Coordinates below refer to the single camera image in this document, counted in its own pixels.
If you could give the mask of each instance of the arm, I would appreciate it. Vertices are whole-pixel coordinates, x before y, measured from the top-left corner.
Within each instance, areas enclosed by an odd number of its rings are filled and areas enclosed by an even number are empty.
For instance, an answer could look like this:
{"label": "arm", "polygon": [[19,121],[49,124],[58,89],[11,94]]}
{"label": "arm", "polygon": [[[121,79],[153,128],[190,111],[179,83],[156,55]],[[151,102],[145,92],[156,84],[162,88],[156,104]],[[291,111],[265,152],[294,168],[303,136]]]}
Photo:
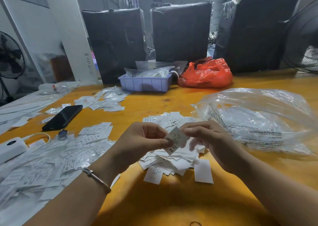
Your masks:
{"label": "arm", "polygon": [[[147,152],[172,146],[167,132],[153,123],[133,123],[118,141],[88,168],[111,185],[114,178]],[[105,187],[85,173],[80,174],[56,198],[34,215],[24,226],[89,226],[106,198]]]}
{"label": "arm", "polygon": [[250,155],[214,121],[188,123],[181,130],[203,142],[221,167],[238,176],[279,223],[317,225],[316,190],[293,181]]}

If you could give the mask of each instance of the table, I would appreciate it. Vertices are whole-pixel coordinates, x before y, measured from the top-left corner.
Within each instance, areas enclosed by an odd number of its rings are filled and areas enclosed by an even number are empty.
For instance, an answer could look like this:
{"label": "table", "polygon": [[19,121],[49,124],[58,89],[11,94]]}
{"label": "table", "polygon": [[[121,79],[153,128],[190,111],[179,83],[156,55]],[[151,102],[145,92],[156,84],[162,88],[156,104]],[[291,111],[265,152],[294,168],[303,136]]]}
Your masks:
{"label": "table", "polygon": [[[230,87],[285,89],[302,95],[315,114],[318,112],[318,79],[312,74],[291,69],[247,73],[235,76]],[[65,103],[74,105],[74,99],[90,96],[102,88],[80,87],[43,111]],[[121,102],[125,106],[124,111],[104,112],[86,108],[73,119],[67,129],[78,133],[83,127],[112,122],[114,127],[109,139],[117,140],[131,123],[142,121],[148,115],[180,111],[183,116],[191,116],[194,108],[190,104],[197,103],[204,95],[223,89],[180,88],[173,85],[166,94],[133,93]],[[39,115],[27,125],[11,129],[1,136],[0,142],[40,132],[41,120],[46,117]],[[48,133],[51,136],[57,134],[56,131]],[[311,146],[313,150],[316,149],[314,144]],[[318,190],[316,157],[251,153],[293,179]],[[143,182],[146,171],[138,163],[131,165],[113,186],[93,225],[188,226],[193,221],[202,226],[278,225],[240,179],[225,172],[209,153],[203,157],[210,160],[213,185],[195,182],[193,169],[188,170],[183,177],[177,174],[169,177],[164,175],[160,185],[146,183]]]}

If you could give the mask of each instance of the person's left hand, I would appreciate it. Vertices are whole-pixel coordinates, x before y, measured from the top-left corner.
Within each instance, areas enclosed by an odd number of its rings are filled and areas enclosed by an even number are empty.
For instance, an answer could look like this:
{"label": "person's left hand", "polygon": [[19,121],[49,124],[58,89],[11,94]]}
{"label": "person's left hand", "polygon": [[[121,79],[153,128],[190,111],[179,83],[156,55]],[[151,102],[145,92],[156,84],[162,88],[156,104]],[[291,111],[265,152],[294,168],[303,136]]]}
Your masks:
{"label": "person's left hand", "polygon": [[157,124],[134,122],[106,154],[122,173],[147,152],[171,147],[173,141],[164,139],[166,135],[168,132]]}

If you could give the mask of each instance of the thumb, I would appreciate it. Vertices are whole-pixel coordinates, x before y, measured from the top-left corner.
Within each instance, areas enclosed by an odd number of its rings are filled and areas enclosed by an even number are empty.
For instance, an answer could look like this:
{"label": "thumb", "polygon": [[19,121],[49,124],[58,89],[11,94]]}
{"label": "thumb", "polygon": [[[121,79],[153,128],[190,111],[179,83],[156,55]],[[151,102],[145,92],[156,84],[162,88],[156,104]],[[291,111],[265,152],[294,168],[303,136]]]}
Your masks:
{"label": "thumb", "polygon": [[145,144],[149,151],[154,151],[173,146],[173,141],[169,139],[146,139]]}
{"label": "thumb", "polygon": [[208,143],[213,144],[216,140],[220,139],[220,133],[211,131],[202,126],[185,128],[183,132],[190,137],[200,138],[206,140]]}

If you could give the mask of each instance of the black smartphone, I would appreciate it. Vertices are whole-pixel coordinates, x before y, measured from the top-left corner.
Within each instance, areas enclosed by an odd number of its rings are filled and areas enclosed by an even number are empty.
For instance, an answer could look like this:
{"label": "black smartphone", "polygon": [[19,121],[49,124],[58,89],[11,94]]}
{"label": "black smartphone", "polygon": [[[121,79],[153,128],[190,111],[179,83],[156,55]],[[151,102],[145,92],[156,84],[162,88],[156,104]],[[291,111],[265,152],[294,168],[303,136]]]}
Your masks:
{"label": "black smartphone", "polygon": [[82,108],[82,105],[66,106],[42,127],[42,131],[64,129]]}

